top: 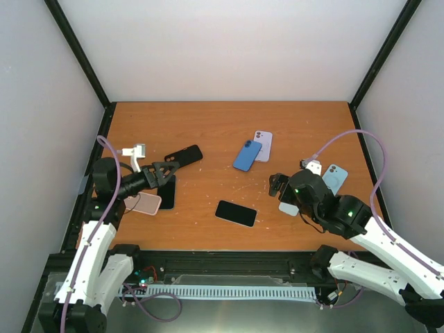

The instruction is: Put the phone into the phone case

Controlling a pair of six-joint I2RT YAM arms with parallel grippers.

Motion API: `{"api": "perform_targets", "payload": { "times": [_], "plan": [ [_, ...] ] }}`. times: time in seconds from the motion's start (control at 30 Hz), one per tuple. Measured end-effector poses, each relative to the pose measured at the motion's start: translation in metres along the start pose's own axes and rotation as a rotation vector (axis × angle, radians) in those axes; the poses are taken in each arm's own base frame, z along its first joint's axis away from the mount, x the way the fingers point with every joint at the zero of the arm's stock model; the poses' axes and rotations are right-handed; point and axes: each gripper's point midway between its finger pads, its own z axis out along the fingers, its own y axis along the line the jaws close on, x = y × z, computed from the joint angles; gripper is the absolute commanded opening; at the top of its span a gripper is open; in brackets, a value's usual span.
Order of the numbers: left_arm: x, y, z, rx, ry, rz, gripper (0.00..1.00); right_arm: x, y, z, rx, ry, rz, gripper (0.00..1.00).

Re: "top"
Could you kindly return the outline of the black phone case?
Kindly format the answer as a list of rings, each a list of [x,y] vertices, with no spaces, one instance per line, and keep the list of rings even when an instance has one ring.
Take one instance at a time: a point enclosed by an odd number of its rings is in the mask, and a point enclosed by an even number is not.
[[[203,153],[196,144],[164,156],[165,162],[177,162],[180,168],[186,167],[202,159]]]

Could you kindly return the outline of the pink phone case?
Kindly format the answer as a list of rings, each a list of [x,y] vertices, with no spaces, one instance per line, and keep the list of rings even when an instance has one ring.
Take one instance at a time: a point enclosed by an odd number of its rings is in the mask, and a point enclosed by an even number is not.
[[[141,192],[136,196],[126,198],[124,203],[129,212],[139,212],[155,216],[162,203],[162,198],[157,195]]]

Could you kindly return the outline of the white phone black screen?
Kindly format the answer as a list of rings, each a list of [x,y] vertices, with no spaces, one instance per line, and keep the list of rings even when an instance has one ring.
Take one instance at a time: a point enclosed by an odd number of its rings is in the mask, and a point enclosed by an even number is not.
[[[215,217],[252,228],[255,224],[257,211],[232,202],[220,200]]]

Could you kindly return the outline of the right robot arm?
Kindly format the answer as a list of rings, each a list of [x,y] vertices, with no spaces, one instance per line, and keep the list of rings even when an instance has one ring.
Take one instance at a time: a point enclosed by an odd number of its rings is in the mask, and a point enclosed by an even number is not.
[[[312,259],[319,275],[329,273],[376,291],[402,305],[422,324],[443,326],[443,265],[417,250],[351,195],[336,195],[320,175],[303,169],[291,177],[269,178],[269,195],[298,207],[324,231],[349,239],[387,264],[382,268],[351,257],[331,246],[321,246]]]

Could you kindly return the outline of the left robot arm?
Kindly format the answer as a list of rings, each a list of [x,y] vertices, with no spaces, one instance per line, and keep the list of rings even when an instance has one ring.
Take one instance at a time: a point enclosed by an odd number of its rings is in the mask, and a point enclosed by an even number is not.
[[[87,208],[87,221],[69,272],[52,302],[42,303],[38,319],[44,332],[105,332],[107,314],[126,278],[144,271],[140,247],[110,247],[125,199],[145,189],[163,187],[179,169],[178,162],[154,162],[127,176],[113,157],[97,160],[92,169],[96,197]]]

